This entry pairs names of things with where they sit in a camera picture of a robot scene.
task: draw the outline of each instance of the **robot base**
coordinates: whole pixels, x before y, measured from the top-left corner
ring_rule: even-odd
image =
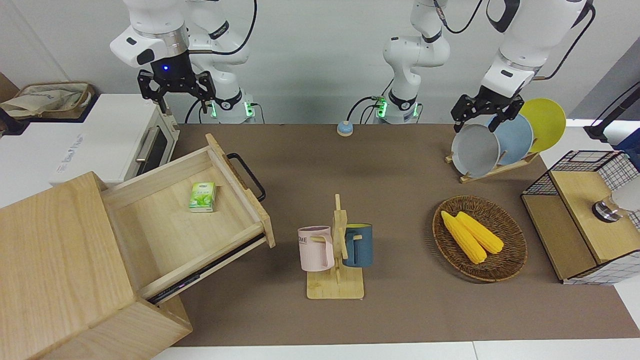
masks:
[[[415,103],[406,111],[396,110],[391,106],[388,106],[384,117],[380,117],[378,112],[376,112],[376,118],[374,119],[373,124],[415,124],[418,121],[417,106],[418,104]]]
[[[253,102],[253,96],[243,92],[242,99],[231,109],[224,110],[220,105],[212,102],[210,106],[213,106],[213,111],[210,111],[207,115],[202,116],[203,124],[254,124],[255,114],[253,110],[250,112],[247,110],[247,106],[251,109],[251,103]]]

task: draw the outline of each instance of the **mug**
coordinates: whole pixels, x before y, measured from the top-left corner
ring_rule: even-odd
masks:
[[[366,268],[373,264],[373,227],[371,224],[347,224],[344,234],[348,259],[342,264],[353,268]]]
[[[298,246],[302,270],[324,271],[335,265],[330,226],[308,226],[298,229]]]

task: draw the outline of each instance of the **plate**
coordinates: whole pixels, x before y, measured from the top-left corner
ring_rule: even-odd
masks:
[[[473,264],[444,226],[440,212],[455,216],[464,211],[504,242],[498,254],[487,253],[480,264]],[[520,226],[500,206],[481,197],[462,195],[444,201],[433,216],[433,238],[444,258],[461,273],[473,279],[496,282],[517,275],[527,262],[527,242]]]
[[[483,177],[500,158],[500,142],[484,125],[471,124],[460,130],[451,144],[453,165],[463,175]]]
[[[566,128],[564,110],[557,102],[550,99],[531,99],[524,103],[520,114],[527,118],[536,142],[531,152],[540,152],[551,148],[560,141]]]
[[[489,126],[492,120],[493,117],[486,125]],[[500,142],[500,151],[507,152],[498,161],[498,165],[517,163],[527,155],[533,144],[533,129],[527,118],[521,114],[513,120],[501,123],[493,133]]]

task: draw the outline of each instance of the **green tissue package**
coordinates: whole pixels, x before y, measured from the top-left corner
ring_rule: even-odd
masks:
[[[215,183],[195,183],[191,188],[189,210],[192,213],[212,213],[215,198]]]

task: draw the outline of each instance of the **robotic arm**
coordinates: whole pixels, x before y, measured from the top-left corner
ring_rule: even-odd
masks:
[[[385,109],[379,117],[390,124],[404,124],[416,114],[415,101],[422,79],[414,68],[442,66],[451,53],[447,39],[442,36],[442,23],[433,0],[414,1],[411,24],[422,36],[392,37],[383,53],[394,70],[394,80],[384,95]]]
[[[150,64],[152,72],[140,70],[138,84],[145,99],[167,112],[164,95],[184,92],[196,97],[206,113],[211,103],[220,122],[241,123],[253,116],[252,98],[245,94],[227,65],[248,59],[243,39],[230,29],[218,0],[186,0],[195,31],[187,34],[180,0],[123,0],[131,25],[111,43],[111,50],[132,67]],[[254,0],[254,16],[257,2]],[[151,88],[151,82],[158,87]]]
[[[129,9],[131,25],[114,41],[111,51],[132,67],[151,64],[153,72],[140,70],[138,84],[145,99],[152,99],[167,112],[164,95],[185,92],[206,109],[216,98],[211,74],[195,74],[189,59],[189,38],[179,0],[123,0]],[[151,81],[158,88],[151,89]]]
[[[462,95],[451,110],[458,132],[467,120],[496,114],[489,125],[513,120],[524,104],[519,95],[545,64],[551,50],[584,18],[591,0],[504,0],[506,9],[494,28],[504,40],[475,97]]]

